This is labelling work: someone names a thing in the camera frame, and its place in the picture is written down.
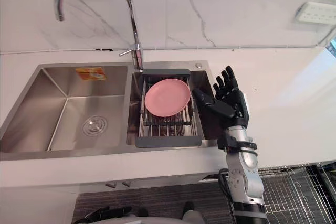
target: dish drying rack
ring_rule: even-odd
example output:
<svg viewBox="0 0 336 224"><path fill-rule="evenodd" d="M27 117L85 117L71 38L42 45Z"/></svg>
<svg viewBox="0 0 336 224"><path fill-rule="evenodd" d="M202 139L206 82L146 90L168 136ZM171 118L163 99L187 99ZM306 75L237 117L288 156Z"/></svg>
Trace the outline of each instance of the dish drying rack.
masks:
<svg viewBox="0 0 336 224"><path fill-rule="evenodd" d="M195 105L191 94L188 105L173 116L159 117L150 113L145 106L148 90L157 82L174 78L185 82L190 88L188 69L145 69L141 94L139 134L135 139L138 148L192 147L200 146L202 138L196 126Z"/></svg>
<svg viewBox="0 0 336 224"><path fill-rule="evenodd" d="M259 175L269 224L336 223L336 162L261 168Z"/></svg>

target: sticker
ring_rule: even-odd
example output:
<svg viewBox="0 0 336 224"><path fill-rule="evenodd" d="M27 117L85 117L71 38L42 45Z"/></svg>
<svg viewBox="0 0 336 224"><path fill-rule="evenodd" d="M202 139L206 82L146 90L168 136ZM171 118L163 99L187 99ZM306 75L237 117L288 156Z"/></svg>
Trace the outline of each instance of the sticker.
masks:
<svg viewBox="0 0 336 224"><path fill-rule="evenodd" d="M106 80L103 68L76 68L79 77L84 81L101 81Z"/></svg>

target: black shoe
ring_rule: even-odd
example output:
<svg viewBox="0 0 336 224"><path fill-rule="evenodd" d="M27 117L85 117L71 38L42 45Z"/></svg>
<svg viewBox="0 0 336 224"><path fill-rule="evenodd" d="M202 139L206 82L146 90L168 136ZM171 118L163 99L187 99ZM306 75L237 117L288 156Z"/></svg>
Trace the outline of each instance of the black shoe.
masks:
<svg viewBox="0 0 336 224"><path fill-rule="evenodd" d="M194 211L195 210L195 206L194 206L194 203L192 203L191 201L188 201L184 204L184 207L183 207L183 214L182 216L188 212L188 211Z"/></svg>
<svg viewBox="0 0 336 224"><path fill-rule="evenodd" d="M137 215L138 217L148 217L149 216L147 209L144 207L139 208Z"/></svg>

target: countertop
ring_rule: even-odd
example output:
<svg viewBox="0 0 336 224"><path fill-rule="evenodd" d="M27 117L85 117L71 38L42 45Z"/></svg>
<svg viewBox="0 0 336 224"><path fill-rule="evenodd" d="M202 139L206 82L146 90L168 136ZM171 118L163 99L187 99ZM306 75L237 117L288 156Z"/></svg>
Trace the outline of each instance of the countertop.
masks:
<svg viewBox="0 0 336 224"><path fill-rule="evenodd" d="M144 62L207 60L215 78L231 65L250 106L248 135L260 167L336 159L336 58L314 49L149 50ZM0 124L41 63L126 62L118 52L3 54ZM0 186L70 185L216 173L226 167L215 147L0 162Z"/></svg>

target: double sink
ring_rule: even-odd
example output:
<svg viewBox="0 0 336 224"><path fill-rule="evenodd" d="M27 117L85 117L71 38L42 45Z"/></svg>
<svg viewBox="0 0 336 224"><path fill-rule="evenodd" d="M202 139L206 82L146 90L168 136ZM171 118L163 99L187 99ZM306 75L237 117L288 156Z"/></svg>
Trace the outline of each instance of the double sink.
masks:
<svg viewBox="0 0 336 224"><path fill-rule="evenodd" d="M146 68L191 71L190 88L212 95L206 61L147 62ZM83 80L76 68L101 67L105 80ZM1 160L171 150L137 148L142 73L131 63L39 65L0 131ZM216 146L216 119L195 101L202 144Z"/></svg>

